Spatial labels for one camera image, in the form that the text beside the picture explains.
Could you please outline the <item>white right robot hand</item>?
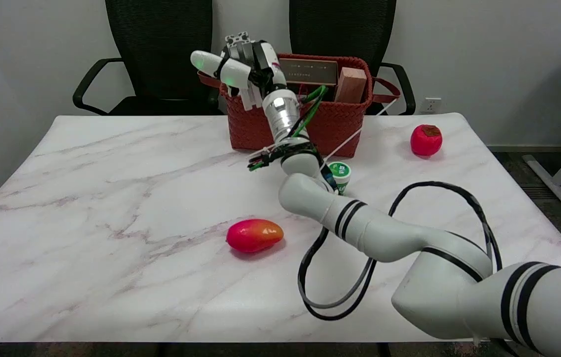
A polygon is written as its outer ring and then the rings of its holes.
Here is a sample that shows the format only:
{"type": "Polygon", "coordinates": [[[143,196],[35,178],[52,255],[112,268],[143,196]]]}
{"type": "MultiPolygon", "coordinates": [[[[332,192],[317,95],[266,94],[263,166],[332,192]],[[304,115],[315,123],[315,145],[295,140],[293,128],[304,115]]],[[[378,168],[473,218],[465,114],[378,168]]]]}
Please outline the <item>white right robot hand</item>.
{"type": "Polygon", "coordinates": [[[192,65],[199,72],[239,90],[246,110],[262,108],[274,91],[288,91],[278,54],[267,41],[236,41],[220,56],[193,51],[192,65]]]}

